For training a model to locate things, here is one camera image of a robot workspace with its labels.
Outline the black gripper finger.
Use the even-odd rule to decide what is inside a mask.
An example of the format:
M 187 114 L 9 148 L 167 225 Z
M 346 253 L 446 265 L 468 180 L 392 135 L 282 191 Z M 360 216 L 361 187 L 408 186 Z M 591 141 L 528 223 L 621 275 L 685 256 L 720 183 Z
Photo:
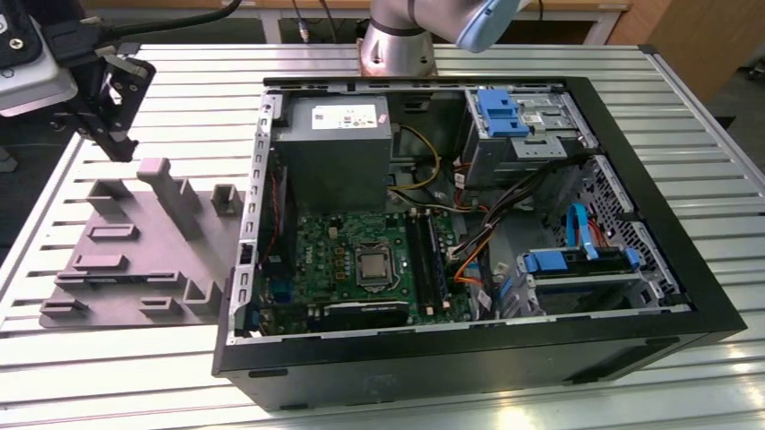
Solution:
M 154 76 L 154 66 L 133 57 L 94 56 L 77 67 L 77 131 L 113 161 L 133 160 L 129 132 Z

